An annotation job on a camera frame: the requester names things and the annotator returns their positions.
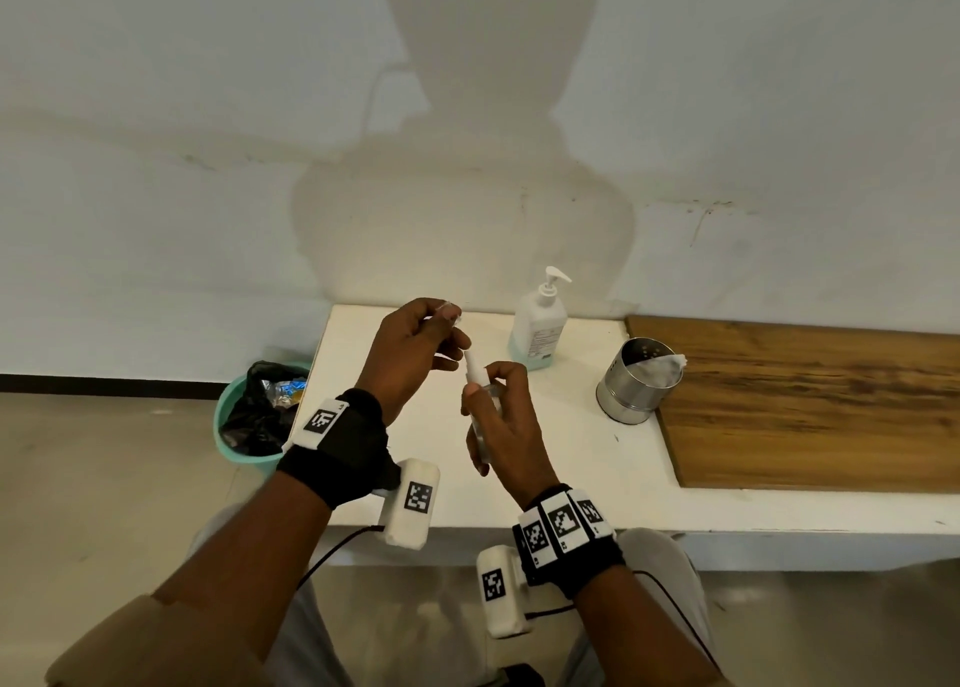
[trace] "perforated metal cup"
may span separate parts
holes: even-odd
[[[629,366],[672,353],[664,343],[653,338],[631,338],[624,343],[597,384],[597,403],[604,413],[621,424],[642,424],[649,419],[666,395],[684,379],[684,373],[680,372],[673,385],[658,388],[637,378]]]

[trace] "trash bin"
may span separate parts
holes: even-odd
[[[310,371],[310,364],[303,361],[293,361],[284,365],[293,368],[302,368],[306,373]],[[282,452],[269,454],[267,456],[250,456],[234,451],[227,442],[220,436],[220,427],[224,425],[231,411],[234,410],[234,404],[243,397],[244,387],[247,385],[247,374],[234,378],[220,395],[217,400],[217,407],[213,410],[213,441],[217,445],[217,450],[230,462],[234,464],[245,464],[256,467],[263,478],[266,479],[274,473],[277,463],[281,461]]]

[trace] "wooden board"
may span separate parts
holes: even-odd
[[[960,335],[630,316],[688,359],[660,405],[683,487],[960,492]]]

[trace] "person's right hand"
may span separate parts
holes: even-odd
[[[486,374],[500,389],[503,417],[497,413],[494,400],[476,383],[468,383],[463,388],[460,413],[472,414],[476,419],[493,471],[516,504],[526,509],[537,495],[560,484],[560,480],[550,464],[534,403],[530,400],[526,367],[498,361],[486,366]],[[473,427],[466,433],[466,447],[477,472],[487,476],[490,466],[480,462]]]

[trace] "person's left hand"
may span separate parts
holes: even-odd
[[[461,313],[452,303],[417,298],[383,319],[356,387],[380,402],[384,426],[394,422],[431,370],[457,370],[463,349],[471,346],[467,335],[453,327]]]

